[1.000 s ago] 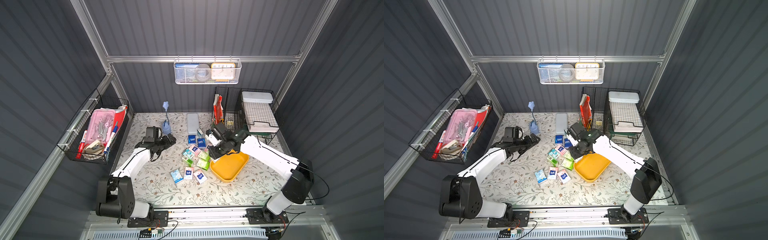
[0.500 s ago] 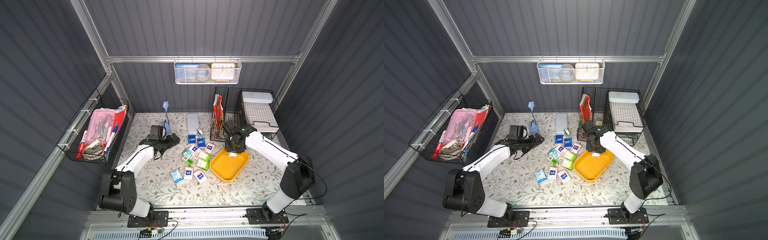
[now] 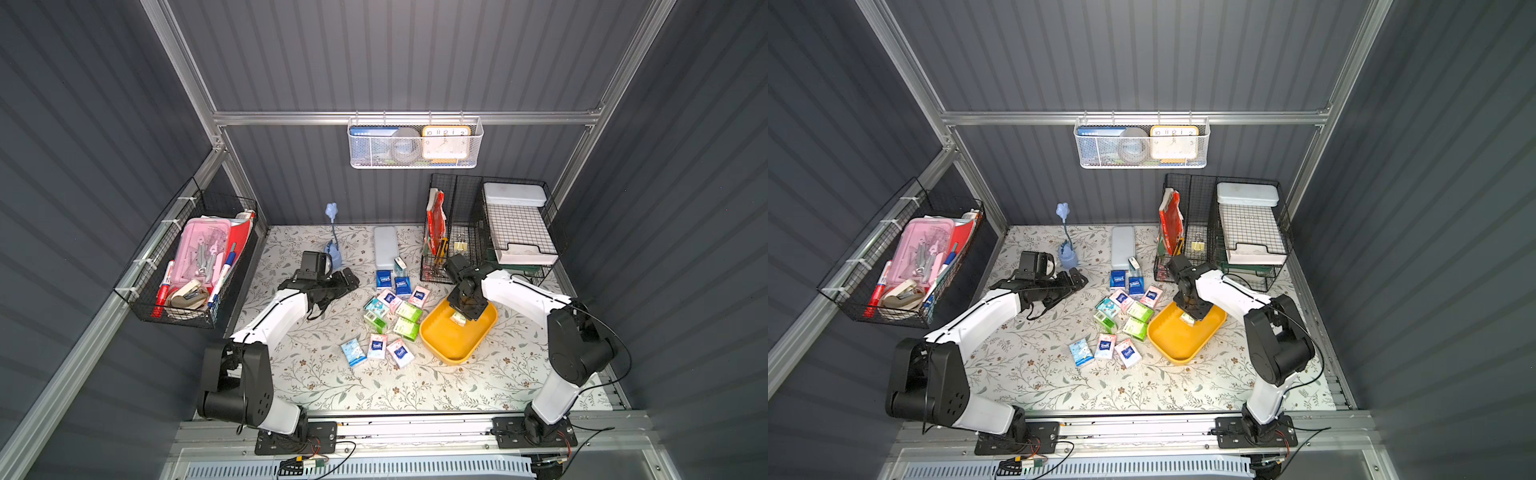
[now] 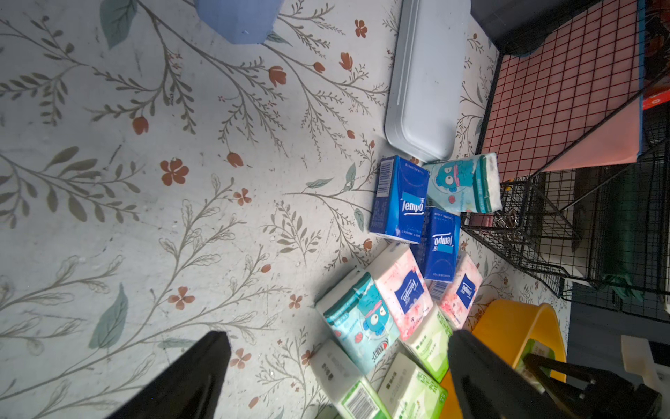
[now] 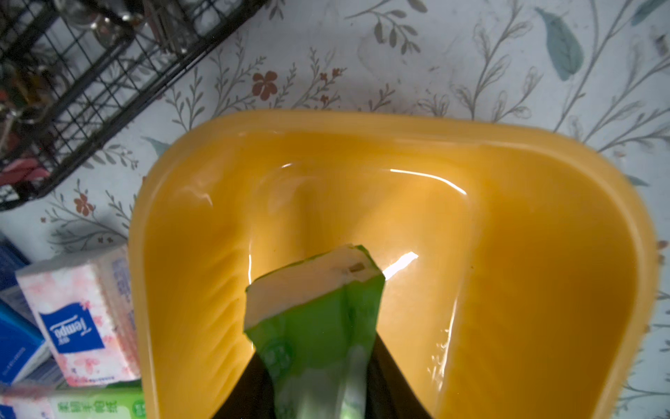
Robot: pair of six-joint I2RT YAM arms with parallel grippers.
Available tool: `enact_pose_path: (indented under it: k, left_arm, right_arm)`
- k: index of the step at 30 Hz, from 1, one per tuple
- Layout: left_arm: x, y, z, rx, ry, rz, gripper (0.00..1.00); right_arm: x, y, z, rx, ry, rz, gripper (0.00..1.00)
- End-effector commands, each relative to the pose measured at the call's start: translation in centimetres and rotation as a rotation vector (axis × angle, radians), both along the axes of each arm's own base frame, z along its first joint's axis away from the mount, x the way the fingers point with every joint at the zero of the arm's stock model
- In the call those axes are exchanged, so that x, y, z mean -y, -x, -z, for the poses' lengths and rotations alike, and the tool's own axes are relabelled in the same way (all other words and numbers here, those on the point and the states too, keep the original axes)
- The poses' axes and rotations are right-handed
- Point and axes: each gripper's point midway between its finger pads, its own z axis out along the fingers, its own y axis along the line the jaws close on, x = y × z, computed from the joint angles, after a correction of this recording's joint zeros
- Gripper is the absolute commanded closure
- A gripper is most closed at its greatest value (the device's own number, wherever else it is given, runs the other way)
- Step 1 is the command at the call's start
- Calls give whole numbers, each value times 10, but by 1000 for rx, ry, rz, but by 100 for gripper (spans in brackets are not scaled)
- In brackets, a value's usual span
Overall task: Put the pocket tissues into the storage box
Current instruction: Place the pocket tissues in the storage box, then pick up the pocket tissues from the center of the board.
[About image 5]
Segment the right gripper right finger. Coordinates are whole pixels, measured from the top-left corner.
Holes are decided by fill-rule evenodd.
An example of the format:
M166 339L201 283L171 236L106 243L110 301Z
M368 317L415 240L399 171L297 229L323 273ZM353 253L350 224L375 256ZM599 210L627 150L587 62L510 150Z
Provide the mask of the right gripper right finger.
M367 367L366 418L430 419L380 335Z

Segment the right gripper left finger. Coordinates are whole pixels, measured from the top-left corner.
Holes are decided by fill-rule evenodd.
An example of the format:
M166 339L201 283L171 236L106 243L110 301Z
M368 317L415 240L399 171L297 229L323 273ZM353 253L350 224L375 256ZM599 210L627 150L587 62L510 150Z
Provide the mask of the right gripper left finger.
M275 418L274 391L265 365L253 354L244 373L213 419Z

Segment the green tissue pack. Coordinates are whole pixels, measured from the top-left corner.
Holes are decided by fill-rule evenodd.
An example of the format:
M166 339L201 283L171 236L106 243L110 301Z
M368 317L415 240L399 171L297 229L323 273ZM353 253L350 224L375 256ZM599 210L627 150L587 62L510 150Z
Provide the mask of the green tissue pack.
M385 276L362 245L286 265L246 289L244 333L278 418L362 418Z
M146 418L141 382L71 388L16 387L1 394L3 418Z

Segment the yellow plastic storage box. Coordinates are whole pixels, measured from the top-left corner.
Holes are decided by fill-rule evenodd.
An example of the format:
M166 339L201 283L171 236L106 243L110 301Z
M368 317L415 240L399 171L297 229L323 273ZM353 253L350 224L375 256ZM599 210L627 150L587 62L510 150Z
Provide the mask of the yellow plastic storage box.
M657 240L628 179L544 130L377 113L206 122L148 173L129 234L151 418L210 418L251 359L245 290L361 244L378 330L437 418L608 418Z

